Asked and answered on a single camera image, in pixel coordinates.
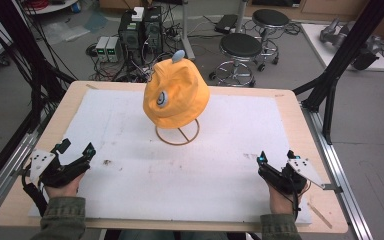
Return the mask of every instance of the hat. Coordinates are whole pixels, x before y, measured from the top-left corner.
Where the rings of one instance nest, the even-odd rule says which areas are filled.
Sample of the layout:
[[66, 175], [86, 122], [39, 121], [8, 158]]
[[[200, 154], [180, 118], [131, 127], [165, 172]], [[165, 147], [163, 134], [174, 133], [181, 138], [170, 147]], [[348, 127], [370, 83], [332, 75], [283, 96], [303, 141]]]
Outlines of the hat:
[[143, 110], [159, 128], [180, 128], [207, 106], [210, 90], [190, 60], [167, 59], [154, 65], [146, 85]]

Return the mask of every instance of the green sleeve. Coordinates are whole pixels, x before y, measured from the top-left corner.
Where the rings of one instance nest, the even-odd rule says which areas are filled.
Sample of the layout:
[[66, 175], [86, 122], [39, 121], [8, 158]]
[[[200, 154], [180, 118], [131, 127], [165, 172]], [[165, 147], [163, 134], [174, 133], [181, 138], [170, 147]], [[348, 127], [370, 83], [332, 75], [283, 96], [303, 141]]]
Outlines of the green sleeve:
[[85, 204], [79, 197], [51, 198], [40, 221], [41, 231], [32, 239], [80, 239], [86, 229]]
[[268, 214], [260, 216], [262, 240], [301, 240], [290, 214]]

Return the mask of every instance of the hand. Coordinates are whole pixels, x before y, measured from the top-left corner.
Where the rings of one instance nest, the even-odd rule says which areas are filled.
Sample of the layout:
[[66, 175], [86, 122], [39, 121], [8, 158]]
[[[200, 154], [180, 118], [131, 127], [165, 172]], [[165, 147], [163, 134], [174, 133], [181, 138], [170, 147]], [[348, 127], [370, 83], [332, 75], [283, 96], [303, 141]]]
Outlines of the hand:
[[48, 193], [49, 198], [75, 197], [77, 196], [77, 190], [79, 189], [80, 180], [83, 178], [84, 175], [85, 174], [82, 173], [64, 187], [53, 188], [45, 186], [46, 193]]
[[[283, 196], [274, 187], [267, 183], [270, 192], [270, 210], [273, 214], [294, 214], [292, 208], [292, 196]], [[301, 196], [298, 197], [298, 202], [301, 203]]]

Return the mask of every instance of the black stool seat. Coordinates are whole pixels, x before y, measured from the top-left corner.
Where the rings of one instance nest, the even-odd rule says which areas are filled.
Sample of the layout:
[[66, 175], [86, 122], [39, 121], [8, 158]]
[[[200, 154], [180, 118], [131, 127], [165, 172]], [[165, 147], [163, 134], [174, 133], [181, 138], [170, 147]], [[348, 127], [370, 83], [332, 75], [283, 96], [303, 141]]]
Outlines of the black stool seat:
[[257, 39], [243, 33], [224, 36], [220, 41], [220, 48], [229, 55], [241, 58], [255, 57], [262, 51], [261, 43]]
[[252, 21], [260, 27], [283, 27], [289, 23], [289, 18], [276, 10], [260, 9], [252, 14]]

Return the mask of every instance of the wooden table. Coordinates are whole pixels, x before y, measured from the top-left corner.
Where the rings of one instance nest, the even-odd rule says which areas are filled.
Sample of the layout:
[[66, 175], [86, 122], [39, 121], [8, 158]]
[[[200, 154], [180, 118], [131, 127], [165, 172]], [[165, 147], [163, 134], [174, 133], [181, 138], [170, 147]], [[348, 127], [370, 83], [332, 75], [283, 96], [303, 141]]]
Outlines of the wooden table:
[[[37, 148], [50, 151], [61, 141], [88, 89], [143, 91], [145, 84], [77, 81], [71, 84], [64, 99], [38, 141]], [[281, 114], [290, 148], [301, 156], [311, 159], [325, 183], [330, 183], [326, 170], [292, 91], [257, 88], [210, 87], [213, 95], [242, 95], [274, 98]], [[313, 186], [306, 198], [313, 223], [298, 226], [300, 232], [344, 233], [346, 220], [333, 191]], [[0, 226], [39, 226], [39, 217], [29, 217], [33, 202], [22, 190], [20, 179], [12, 186], [0, 207]], [[259, 232], [259, 224], [230, 222], [176, 222], [122, 219], [86, 219], [90, 228], [172, 229]]]

